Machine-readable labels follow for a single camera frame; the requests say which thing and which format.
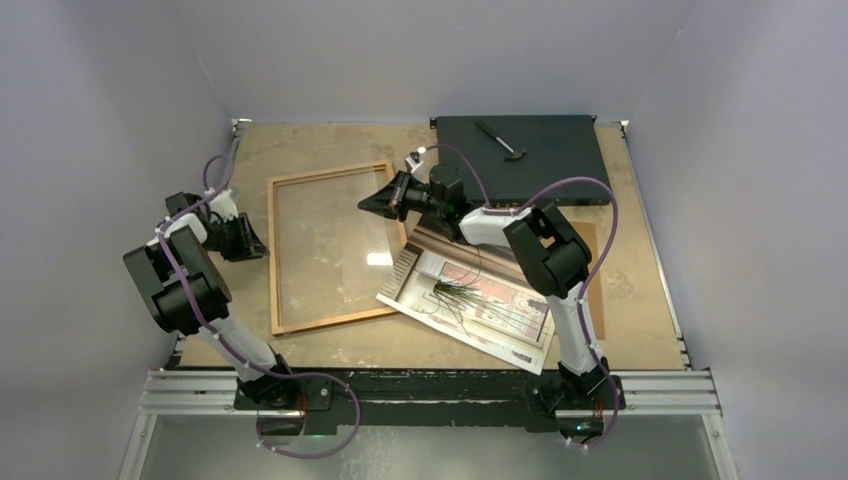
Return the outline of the glossy plant photo print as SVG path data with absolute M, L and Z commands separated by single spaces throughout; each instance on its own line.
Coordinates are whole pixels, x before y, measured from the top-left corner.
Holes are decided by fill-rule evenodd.
M 452 243 L 414 229 L 377 299 L 444 335 L 540 374 L 554 336 L 546 299 L 500 247 Z

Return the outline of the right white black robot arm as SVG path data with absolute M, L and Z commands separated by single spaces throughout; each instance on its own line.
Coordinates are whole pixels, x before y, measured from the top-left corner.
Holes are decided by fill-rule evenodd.
M 519 208 L 473 206 L 453 167 L 437 165 L 427 181 L 397 173 L 359 210 L 398 222 L 409 212 L 434 218 L 450 241 L 509 249 L 529 286 L 547 302 L 559 337 L 564 399 L 584 407 L 602 387 L 618 391 L 591 322 L 587 290 L 601 263 L 556 205 L 535 198 Z

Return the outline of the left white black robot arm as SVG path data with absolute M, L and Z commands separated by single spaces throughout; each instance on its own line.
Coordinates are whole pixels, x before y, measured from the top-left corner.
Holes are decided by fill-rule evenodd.
M 232 295 L 209 255 L 228 262 L 256 260 L 269 250 L 227 192 L 206 201 L 180 192 L 165 201 L 168 215 L 146 244 L 123 257 L 145 306 L 165 332 L 195 336 L 236 370 L 238 391 L 260 407 L 284 409 L 299 394 L 281 355 L 230 310 Z

